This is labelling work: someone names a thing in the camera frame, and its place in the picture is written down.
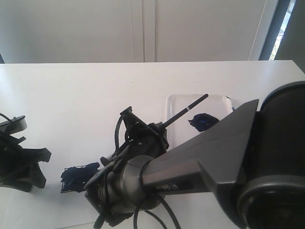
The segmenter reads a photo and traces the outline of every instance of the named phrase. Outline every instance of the white table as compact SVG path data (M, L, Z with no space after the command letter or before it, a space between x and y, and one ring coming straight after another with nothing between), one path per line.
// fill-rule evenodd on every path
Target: white table
M130 105L143 121L159 122L165 119L166 99L172 94L223 94L238 107L257 98L261 104L272 90L300 80L305 75L292 61L1 64L0 112L26 115L28 128L17 134L27 138L22 146L47 147L53 156L65 153L66 160L52 162L51 157L49 163L70 167L114 151L119 112ZM43 173L49 172L49 163L40 163ZM9 194L0 189L0 225ZM167 200L182 228L236 228L212 194ZM171 228L165 210L156 212ZM141 218L151 222L146 229L156 227L143 214L140 228ZM92 224L74 228L90 229ZM132 221L118 228L132 228Z

